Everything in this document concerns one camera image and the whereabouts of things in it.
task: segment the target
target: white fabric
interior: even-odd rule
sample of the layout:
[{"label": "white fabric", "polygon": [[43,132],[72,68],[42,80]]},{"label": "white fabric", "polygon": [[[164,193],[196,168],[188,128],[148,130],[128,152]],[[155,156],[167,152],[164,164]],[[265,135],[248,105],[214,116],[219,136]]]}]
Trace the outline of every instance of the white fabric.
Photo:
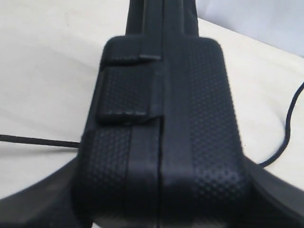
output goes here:
[{"label": "white fabric", "polygon": [[[79,141],[106,41],[124,33],[125,0],[0,1],[0,133]],[[199,21],[223,47],[245,154],[270,156],[283,139],[304,59]],[[304,190],[304,95],[292,139],[268,169]],[[46,177],[72,150],[0,143],[0,198]]]},{"label": "white fabric", "polygon": [[303,0],[196,0],[198,16],[304,57]]}]

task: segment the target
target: dotted texture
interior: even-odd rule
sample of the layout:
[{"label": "dotted texture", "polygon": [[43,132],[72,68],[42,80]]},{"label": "dotted texture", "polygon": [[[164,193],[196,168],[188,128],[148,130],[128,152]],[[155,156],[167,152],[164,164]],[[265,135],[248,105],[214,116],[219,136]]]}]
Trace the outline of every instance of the dotted texture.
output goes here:
[{"label": "dotted texture", "polygon": [[130,138],[128,127],[85,133],[77,158],[75,200],[90,215],[110,223],[123,220]]},{"label": "dotted texture", "polygon": [[206,218],[225,220],[248,189],[225,64],[214,40],[187,44],[195,202]]},{"label": "dotted texture", "polygon": [[148,65],[105,68],[98,115],[146,115],[152,74]]}]

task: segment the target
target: cord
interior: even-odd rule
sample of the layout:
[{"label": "cord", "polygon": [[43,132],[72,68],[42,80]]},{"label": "cord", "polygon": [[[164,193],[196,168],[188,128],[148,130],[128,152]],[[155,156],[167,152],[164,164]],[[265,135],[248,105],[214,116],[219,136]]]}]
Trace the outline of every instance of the cord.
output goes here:
[{"label": "cord", "polygon": [[29,138],[29,137],[20,137],[20,136],[6,135],[6,134],[0,134],[0,142],[8,142],[8,143],[11,142],[11,143],[44,145],[44,146],[58,146],[58,147],[68,147],[68,148],[78,148],[79,147],[79,142]]},{"label": "cord", "polygon": [[[259,165],[263,168],[272,164],[275,162],[284,152],[286,147],[289,144],[290,141],[290,122],[291,122],[291,116],[293,113],[293,110],[295,108],[296,101],[299,98],[299,95],[304,89],[304,83],[301,84],[301,86],[298,88],[296,93],[294,94],[294,97],[290,103],[286,121],[285,121],[285,136],[284,140],[279,147],[279,149],[266,161],[260,163]],[[21,144],[32,144],[32,145],[44,145],[44,146],[58,146],[58,147],[68,147],[68,148],[78,148],[79,142],[69,142],[69,141],[58,141],[58,140],[49,140],[49,139],[39,139],[39,138],[29,138],[29,137],[20,137],[20,136],[13,136],[13,135],[5,135],[0,134],[0,142],[11,142],[11,143],[21,143]]]},{"label": "cord", "polygon": [[290,103],[290,106],[289,106],[289,109],[287,112],[287,116],[286,116],[286,121],[285,121],[285,137],[284,137],[284,140],[283,140],[281,146],[270,158],[268,158],[266,161],[259,164],[263,168],[274,163],[282,155],[282,153],[286,149],[287,145],[289,144],[291,116],[292,116],[293,110],[295,108],[296,101],[298,100],[299,95],[301,94],[303,89],[304,89],[304,83],[302,83],[302,85],[298,88],[298,90],[294,94],[294,97]]}]

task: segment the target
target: black cable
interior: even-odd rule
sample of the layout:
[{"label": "black cable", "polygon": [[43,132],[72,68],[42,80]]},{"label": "black cable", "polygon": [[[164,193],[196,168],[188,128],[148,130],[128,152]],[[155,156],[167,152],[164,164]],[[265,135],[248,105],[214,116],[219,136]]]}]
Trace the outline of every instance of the black cable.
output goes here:
[{"label": "black cable", "polygon": [[295,108],[295,103],[297,101],[297,99],[299,98],[299,95],[301,94],[301,92],[304,89],[304,83],[302,83],[302,85],[298,88],[298,90],[296,91],[296,93],[294,94],[294,97],[290,103],[288,112],[287,112],[287,116],[286,116],[286,121],[285,121],[285,137],[284,140],[281,144],[281,146],[279,147],[279,149],[275,152],[275,154],[273,154],[270,158],[268,158],[266,161],[260,163],[259,165],[262,167],[266,167],[270,164],[272,164],[273,162],[275,162],[284,152],[284,150],[286,149],[287,145],[289,144],[290,141],[290,122],[291,122],[291,116],[293,113],[293,110]]},{"label": "black cable", "polygon": [[68,141],[58,141],[49,139],[39,139],[39,138],[29,138],[0,134],[0,142],[8,143],[21,143],[21,144],[32,144],[32,145],[44,145],[44,146],[58,146],[58,147],[68,147],[68,148],[78,148],[78,142],[68,142]]}]

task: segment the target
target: black plastic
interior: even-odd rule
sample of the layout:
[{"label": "black plastic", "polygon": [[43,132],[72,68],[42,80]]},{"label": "black plastic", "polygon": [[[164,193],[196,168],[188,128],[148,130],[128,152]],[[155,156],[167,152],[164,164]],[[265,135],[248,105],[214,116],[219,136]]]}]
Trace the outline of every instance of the black plastic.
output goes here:
[{"label": "black plastic", "polygon": [[194,0],[130,0],[77,158],[0,200],[0,228],[304,227],[304,193],[242,153],[223,54]]}]

